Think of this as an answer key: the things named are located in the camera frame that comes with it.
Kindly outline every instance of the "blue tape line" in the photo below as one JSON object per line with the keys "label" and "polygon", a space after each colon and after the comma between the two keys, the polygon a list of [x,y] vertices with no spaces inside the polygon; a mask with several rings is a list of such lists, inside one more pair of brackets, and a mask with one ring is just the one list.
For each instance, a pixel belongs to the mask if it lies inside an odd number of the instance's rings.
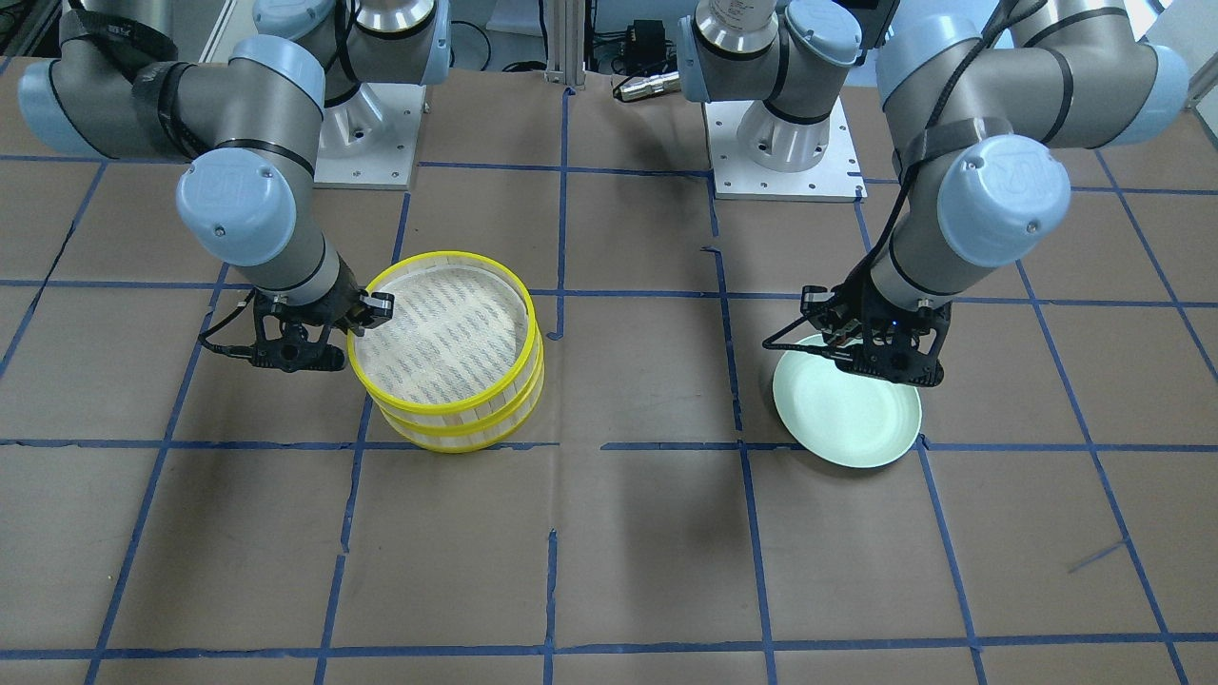
{"label": "blue tape line", "polygon": [[945,650],[968,647],[965,637],[898,637],[892,640],[783,640],[775,642],[778,652],[827,652],[871,650]]}
{"label": "blue tape line", "polygon": [[1079,570],[1082,570],[1082,569],[1091,566],[1093,563],[1102,559],[1104,557],[1107,557],[1112,552],[1116,552],[1117,550],[1119,550],[1121,547],[1124,547],[1128,544],[1129,544],[1129,540],[1122,538],[1116,545],[1111,545],[1111,546],[1108,546],[1108,547],[1106,547],[1104,550],[1100,550],[1099,552],[1096,552],[1096,553],[1086,557],[1085,559],[1083,559],[1083,561],[1078,562],[1077,564],[1072,566],[1066,573],[1067,574],[1078,573]]}
{"label": "blue tape line", "polygon": [[[1218,633],[1172,633],[1173,642],[1218,642]],[[1099,633],[1065,635],[993,635],[980,636],[982,647],[1027,647],[1045,645],[1121,645],[1163,644],[1160,633]],[[775,652],[872,651],[872,650],[940,650],[970,647],[965,637],[898,637],[875,640],[778,640]],[[761,652],[760,641],[730,642],[654,642],[654,644],[591,644],[558,647],[555,655],[658,655],[658,653],[721,653]],[[119,659],[275,659],[317,658],[317,647],[268,647],[262,650],[175,650],[108,648],[102,661]],[[334,647],[328,658],[369,657],[479,657],[479,656],[543,656],[544,645],[484,645],[484,646],[356,646]],[[5,661],[85,661],[95,650],[0,650]]]}
{"label": "blue tape line", "polygon": [[753,575],[758,585],[758,608],[761,613],[761,650],[765,652],[766,681],[778,685],[778,664],[773,657],[773,631],[770,626],[770,592],[765,584],[765,561],[761,558],[761,530],[758,524],[756,492],[753,489],[753,464],[749,449],[742,440],[741,474],[744,477],[744,506],[749,516],[749,544],[753,547]]}
{"label": "blue tape line", "polygon": [[1218,195],[1218,190],[1174,190],[1170,188],[1121,188],[1125,195],[1201,195],[1211,197]]}
{"label": "blue tape line", "polygon": [[0,650],[0,661],[84,661],[93,650]]}
{"label": "blue tape line", "polygon": [[339,614],[339,591],[342,590],[342,574],[346,568],[347,555],[343,552],[334,558],[334,579],[330,581],[330,600],[325,605],[325,624],[322,626],[322,646],[318,650],[317,669],[313,672],[313,685],[325,684],[326,659],[334,639],[334,619]]}
{"label": "blue tape line", "polygon": [[[0,446],[18,446],[32,449],[86,447],[97,450],[146,450],[161,447],[161,440],[102,440],[102,439],[58,439],[58,438],[0,438]],[[1218,445],[1146,445],[1146,444],[1028,444],[1028,442],[934,442],[924,440],[926,447],[933,452],[1146,452],[1146,453],[1218,453]],[[529,451],[538,447],[558,447],[559,442],[501,442],[487,450]],[[748,442],[749,451],[806,451],[798,442]],[[341,452],[353,450],[353,442],[256,442],[256,441],[202,441],[172,440],[171,450],[300,450]],[[419,451],[409,442],[365,442],[364,449],[376,451]],[[685,451],[685,452],[722,452],[737,449],[736,442],[605,442],[602,451]]]}
{"label": "blue tape line", "polygon": [[715,211],[715,177],[706,177],[706,204],[710,207],[710,236],[719,238],[719,212]]}
{"label": "blue tape line", "polygon": [[1218,642],[1218,633],[1173,633],[1173,642]]}
{"label": "blue tape line", "polygon": [[468,647],[459,645],[426,647],[334,647],[329,658],[368,658],[368,657],[537,657],[542,656],[541,645],[482,645]]}
{"label": "blue tape line", "polygon": [[351,450],[353,442],[270,442],[259,440],[171,440],[171,450],[301,450],[335,452]]}
{"label": "blue tape line", "polygon": [[315,658],[317,648],[270,647],[266,650],[106,650],[102,661],[119,659],[284,659]]}
{"label": "blue tape line", "polygon": [[[212,316],[216,313],[216,307],[220,299],[220,284],[224,283],[224,278],[228,275],[228,264],[220,267],[219,273],[216,275],[216,288],[212,290],[211,302],[208,303],[207,314],[203,316],[203,321],[199,327],[199,332],[202,333],[207,330],[211,325]],[[190,352],[190,361],[186,363],[186,372],[181,377],[181,383],[178,386],[178,396],[173,401],[173,410],[169,412],[169,421],[164,428],[164,438],[161,450],[157,452],[156,461],[152,464],[152,473],[149,474],[147,486],[144,489],[144,500],[140,502],[139,514],[135,517],[135,527],[132,529],[132,539],[127,545],[127,553],[123,556],[123,566],[118,572],[118,578],[114,581],[114,590],[110,597],[110,606],[106,608],[106,618],[101,624],[101,631],[97,635],[97,647],[96,655],[89,662],[89,670],[85,674],[84,685],[94,685],[97,680],[97,669],[101,667],[101,652],[106,650],[110,642],[110,634],[114,628],[114,619],[118,617],[118,607],[123,601],[123,592],[127,590],[127,580],[132,575],[132,567],[135,564],[135,552],[139,550],[140,540],[144,538],[144,528],[147,524],[149,513],[152,509],[152,496],[156,494],[157,483],[161,480],[161,472],[164,469],[166,457],[169,455],[169,444],[173,440],[173,431],[178,428],[178,419],[181,417],[181,407],[186,402],[186,392],[190,390],[190,382],[195,375],[195,368],[199,366],[199,355],[202,352],[202,347],[194,342],[194,349]]]}
{"label": "blue tape line", "polygon": [[367,449],[368,427],[371,423],[373,400],[364,397],[364,411],[359,416],[359,433],[356,438],[356,453],[351,460],[351,494],[347,495],[347,506],[342,513],[342,533],[339,544],[343,555],[351,553],[351,524],[356,518],[356,499],[359,496],[359,478],[364,470],[364,450]]}
{"label": "blue tape line", "polygon": [[397,238],[393,240],[393,262],[402,260],[402,244],[406,243],[406,222],[410,215],[410,194],[402,194],[402,211],[397,217]]}
{"label": "blue tape line", "polygon": [[1097,635],[1000,635],[982,637],[987,647],[1030,647],[1038,645],[1125,645],[1162,642],[1158,633],[1104,633]]}
{"label": "blue tape line", "polygon": [[600,446],[603,452],[722,452],[737,449],[736,442],[605,442]]}
{"label": "blue tape line", "polygon": [[764,646],[758,641],[741,642],[652,642],[652,644],[593,644],[560,647],[558,655],[671,655],[671,653],[720,653],[720,652],[760,652]]}
{"label": "blue tape line", "polygon": [[687,300],[715,300],[719,293],[700,293],[697,290],[530,290],[533,295],[557,297],[670,297]]}
{"label": "blue tape line", "polygon": [[931,468],[931,457],[926,447],[917,445],[918,461],[922,464],[922,475],[926,478],[926,489],[931,495],[931,506],[934,507],[934,519],[939,524],[939,538],[943,539],[943,551],[948,556],[948,568],[951,570],[951,583],[956,586],[956,600],[960,602],[960,616],[965,622],[965,637],[968,640],[970,652],[973,657],[973,670],[977,673],[978,685],[985,685],[985,665],[982,663],[982,645],[977,641],[977,629],[973,625],[973,612],[968,608],[968,595],[965,592],[965,578],[960,573],[960,562],[956,559],[956,547],[951,544],[951,531],[948,530],[948,517],[943,512],[943,501],[939,499],[939,486],[934,483],[934,470]]}
{"label": "blue tape line", "polygon": [[801,300],[801,293],[728,293],[728,300]]}
{"label": "blue tape line", "polygon": [[1197,335],[1195,328],[1192,328],[1192,322],[1189,321],[1188,312],[1183,307],[1179,307],[1180,299],[1175,295],[1175,289],[1172,288],[1172,283],[1167,279],[1167,273],[1163,271],[1163,266],[1160,263],[1158,257],[1155,256],[1155,250],[1150,246],[1150,240],[1146,239],[1146,234],[1142,232],[1141,224],[1138,223],[1138,217],[1134,216],[1133,208],[1129,206],[1129,200],[1125,197],[1124,191],[1121,185],[1117,184],[1117,177],[1112,176],[1112,169],[1108,168],[1108,162],[1104,160],[1104,155],[1099,150],[1095,151],[1095,158],[1100,161],[1100,166],[1104,168],[1105,176],[1108,177],[1108,182],[1112,183],[1112,188],[1117,191],[1117,197],[1121,200],[1121,206],[1125,210],[1125,216],[1129,217],[1129,223],[1133,224],[1134,232],[1138,233],[1138,239],[1141,240],[1142,249],[1146,250],[1146,256],[1150,257],[1151,263],[1155,266],[1155,273],[1158,274],[1158,279],[1163,282],[1163,288],[1167,289],[1167,296],[1172,299],[1172,302],[1178,305],[1177,313],[1180,314],[1180,321],[1184,322],[1184,328],[1188,329],[1189,336],[1192,338],[1192,344],[1196,345],[1197,351],[1201,352],[1201,358],[1206,362],[1206,368],[1209,369],[1209,377],[1218,382],[1218,368],[1214,367],[1214,362],[1209,358],[1209,353],[1206,351],[1206,346],[1201,344],[1201,336]]}
{"label": "blue tape line", "polygon": [[741,383],[736,373],[736,342],[732,340],[731,303],[727,300],[727,272],[723,267],[723,254],[717,247],[703,247],[704,252],[715,256],[715,278],[719,280],[719,310],[723,318],[723,340],[727,344],[727,382],[732,390],[732,417],[736,431],[744,431],[744,412],[741,408]]}
{"label": "blue tape line", "polygon": [[12,340],[9,341],[9,347],[5,350],[4,357],[0,357],[0,379],[2,379],[5,372],[9,371],[9,363],[12,361],[13,355],[17,353],[17,346],[21,345],[22,338],[26,336],[26,330],[29,329],[29,322],[34,321],[34,312],[38,311],[39,302],[43,301],[43,293],[46,291],[46,284],[51,280],[51,275],[55,273],[56,267],[60,266],[60,260],[63,258],[63,252],[68,249],[68,241],[71,241],[72,236],[76,235],[77,228],[80,225],[80,219],[84,218],[84,212],[89,208],[89,202],[93,201],[93,196],[97,191],[97,186],[101,185],[101,177],[105,176],[105,173],[106,163],[102,162],[97,165],[97,171],[93,174],[93,182],[89,184],[89,189],[85,191],[84,199],[80,200],[80,206],[77,207],[76,216],[72,217],[68,232],[63,235],[63,243],[60,244],[60,251],[56,252],[55,258],[51,260],[51,267],[46,271],[46,275],[43,277],[38,293],[34,293],[34,299],[30,300],[29,306],[26,307],[26,314],[21,318],[21,323],[17,325],[17,332],[13,333]]}
{"label": "blue tape line", "polygon": [[570,171],[568,169],[568,154],[570,143],[571,111],[569,100],[575,90],[566,88],[563,90],[563,129],[561,129],[561,166],[558,176],[558,296],[555,297],[555,318],[558,323],[552,333],[546,338],[558,341],[566,332],[566,190]]}
{"label": "blue tape line", "polygon": [[[1102,157],[1100,157],[1101,165],[1104,163]],[[1116,180],[1113,179],[1113,188],[1116,188]],[[1074,411],[1074,418],[1078,421],[1078,427],[1083,431],[1083,439],[1086,441],[1089,452],[1091,455],[1091,462],[1095,466],[1096,474],[1100,477],[1100,485],[1104,486],[1104,494],[1108,499],[1108,507],[1112,509],[1112,517],[1117,522],[1117,528],[1121,530],[1121,536],[1129,541],[1125,548],[1129,551],[1129,561],[1134,566],[1134,570],[1138,573],[1138,580],[1141,583],[1142,591],[1146,594],[1146,601],[1150,603],[1151,613],[1155,614],[1155,623],[1158,625],[1160,633],[1163,635],[1163,641],[1167,645],[1167,653],[1172,658],[1172,665],[1175,668],[1175,674],[1179,676],[1181,685],[1188,685],[1188,676],[1184,674],[1184,665],[1180,663],[1180,655],[1175,650],[1175,645],[1172,642],[1167,622],[1163,619],[1163,611],[1158,606],[1158,601],[1155,598],[1155,590],[1150,585],[1150,579],[1146,577],[1146,569],[1142,567],[1141,557],[1138,555],[1138,546],[1134,544],[1133,536],[1129,535],[1129,528],[1125,525],[1125,517],[1121,512],[1121,505],[1117,502],[1117,495],[1112,490],[1112,484],[1108,481],[1108,474],[1104,468],[1104,462],[1100,460],[1100,452],[1095,449],[1095,440],[1091,438],[1091,430],[1086,425],[1086,418],[1083,416],[1082,405],[1078,401],[1078,396],[1074,394],[1074,386],[1069,380],[1069,375],[1066,373],[1066,366],[1062,363],[1061,353],[1057,350],[1057,344],[1054,341],[1052,332],[1049,330],[1049,322],[1045,319],[1045,313],[1037,302],[1037,293],[1032,288],[1032,280],[1028,278],[1027,269],[1023,268],[1023,261],[1016,261],[1016,267],[1019,271],[1019,278],[1023,279],[1023,288],[1028,291],[1028,297],[1033,300],[1032,308],[1037,313],[1037,321],[1040,323],[1040,332],[1045,336],[1045,342],[1049,345],[1049,352],[1054,357],[1054,364],[1057,367],[1057,373],[1061,377],[1062,386],[1066,389],[1066,395],[1069,397],[1071,408]]]}
{"label": "blue tape line", "polygon": [[867,233],[867,219],[862,216],[862,191],[854,191],[854,218],[859,222],[859,233],[862,236],[864,252],[871,252],[871,234]]}
{"label": "blue tape line", "polygon": [[161,447],[160,440],[57,440],[57,439],[22,439],[0,438],[0,446],[57,449],[57,447],[86,447],[100,450],[147,450]]}
{"label": "blue tape line", "polygon": [[543,648],[542,683],[554,683],[554,589],[558,587],[558,530],[551,529],[546,544],[546,642]]}

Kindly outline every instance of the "yellow steamer rim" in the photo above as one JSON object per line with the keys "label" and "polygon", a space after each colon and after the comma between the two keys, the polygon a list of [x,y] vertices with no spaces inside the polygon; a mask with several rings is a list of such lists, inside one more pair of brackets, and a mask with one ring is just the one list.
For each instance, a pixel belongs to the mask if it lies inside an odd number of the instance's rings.
{"label": "yellow steamer rim", "polygon": [[[501,441],[531,416],[544,383],[544,351],[529,290],[507,267],[488,257],[460,251],[417,255],[381,272],[368,289],[393,293],[395,286],[412,278],[447,269],[479,272],[481,277],[492,277],[498,283],[499,290],[510,289],[519,297],[519,302],[514,305],[518,313],[521,308],[519,305],[523,303],[526,321],[513,322],[518,329],[516,355],[510,368],[501,378],[468,397],[435,403],[417,401],[418,392],[414,392],[413,397],[407,397],[403,395],[412,392],[395,392],[382,386],[378,377],[384,380],[384,375],[378,372],[384,369],[378,368],[375,358],[368,358],[375,356],[369,351],[371,349],[369,340],[384,346],[385,342],[375,336],[384,335],[386,327],[393,323],[392,319],[375,330],[367,332],[364,338],[347,335],[347,356],[356,375],[376,402],[381,414],[403,438],[431,451],[469,452]],[[408,294],[403,294],[395,302],[395,318],[398,312],[403,312],[403,306],[412,305],[408,297]],[[521,328],[523,342],[519,340]]]}

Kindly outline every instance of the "silver cylinder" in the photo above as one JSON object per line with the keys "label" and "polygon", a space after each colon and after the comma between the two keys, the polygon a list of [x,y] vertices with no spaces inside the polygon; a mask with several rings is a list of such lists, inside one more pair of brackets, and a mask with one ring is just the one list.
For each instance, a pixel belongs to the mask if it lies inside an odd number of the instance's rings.
{"label": "silver cylinder", "polygon": [[801,126],[783,121],[753,102],[744,112],[736,139],[750,160],[776,172],[801,172],[815,167],[829,144],[829,119]]}
{"label": "silver cylinder", "polygon": [[778,35],[775,0],[702,0],[693,12],[698,33],[711,45],[737,55],[765,50]]}
{"label": "silver cylinder", "polygon": [[421,24],[436,0],[363,0],[356,22],[376,33],[401,33]]}

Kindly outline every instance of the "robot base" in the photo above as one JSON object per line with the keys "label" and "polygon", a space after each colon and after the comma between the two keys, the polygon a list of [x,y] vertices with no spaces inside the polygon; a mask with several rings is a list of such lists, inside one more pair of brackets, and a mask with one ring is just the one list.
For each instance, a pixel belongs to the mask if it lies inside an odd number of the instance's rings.
{"label": "robot base", "polygon": [[723,200],[792,200],[853,202],[866,197],[859,157],[842,101],[829,115],[829,144],[820,163],[805,172],[783,173],[758,165],[741,149],[736,129],[753,102],[708,102],[706,141],[715,169],[715,196]]}
{"label": "robot base", "polygon": [[[423,123],[426,87],[397,83],[368,83],[384,118],[381,130],[368,134],[367,149],[352,154],[339,149],[322,150],[317,157],[317,188],[359,188],[369,190],[409,190],[414,177],[419,127]],[[326,112],[325,127],[334,112]]]}

